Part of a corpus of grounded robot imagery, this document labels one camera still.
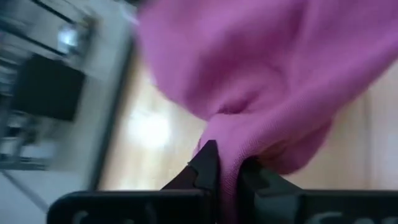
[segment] light wood surface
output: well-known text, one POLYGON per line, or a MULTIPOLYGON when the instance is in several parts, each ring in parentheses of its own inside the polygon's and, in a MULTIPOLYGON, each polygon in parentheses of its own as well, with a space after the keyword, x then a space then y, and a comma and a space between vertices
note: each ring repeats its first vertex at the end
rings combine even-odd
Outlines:
MULTIPOLYGON (((286 177, 311 189, 398 189, 398 66, 347 105, 314 160, 286 177)), ((131 70, 101 189, 159 189, 190 160, 205 124, 131 70)))

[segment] pink towel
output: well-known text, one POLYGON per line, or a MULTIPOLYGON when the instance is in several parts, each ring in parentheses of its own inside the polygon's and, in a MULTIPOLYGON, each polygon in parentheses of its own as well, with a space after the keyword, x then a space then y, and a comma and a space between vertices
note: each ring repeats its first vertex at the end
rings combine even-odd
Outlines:
POLYGON ((139 19, 159 89, 208 122, 198 148, 218 143, 223 223, 245 158, 305 166, 398 55, 398 0, 152 0, 139 19))

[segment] bright light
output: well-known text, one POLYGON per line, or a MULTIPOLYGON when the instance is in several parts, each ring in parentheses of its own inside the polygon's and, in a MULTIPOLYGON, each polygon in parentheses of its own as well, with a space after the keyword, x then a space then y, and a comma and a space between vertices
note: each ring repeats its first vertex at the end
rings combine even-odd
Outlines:
POLYGON ((170 138, 169 122, 159 114, 140 114, 130 120, 129 129, 134 135, 134 141, 151 149, 167 144, 170 138))

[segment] black clip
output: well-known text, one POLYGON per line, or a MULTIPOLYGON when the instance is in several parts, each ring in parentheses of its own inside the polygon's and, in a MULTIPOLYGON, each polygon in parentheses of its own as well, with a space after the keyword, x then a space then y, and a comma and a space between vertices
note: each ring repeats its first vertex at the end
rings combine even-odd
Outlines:
POLYGON ((74 192, 58 199, 48 224, 214 224, 219 159, 215 141, 160 191, 74 192))
POLYGON ((238 177, 239 222, 398 223, 398 192, 304 190, 264 168, 244 161, 238 177))

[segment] clamp jaw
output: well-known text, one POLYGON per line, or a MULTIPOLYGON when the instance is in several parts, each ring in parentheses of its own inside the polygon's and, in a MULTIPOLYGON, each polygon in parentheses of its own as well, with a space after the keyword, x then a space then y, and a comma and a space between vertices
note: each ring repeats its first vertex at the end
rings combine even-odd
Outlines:
MULTIPOLYGON (((159 191, 75 192, 58 199, 48 224, 214 224, 220 162, 208 141, 159 191)), ((246 159, 237 184, 239 223, 398 223, 398 192, 304 190, 246 159)))

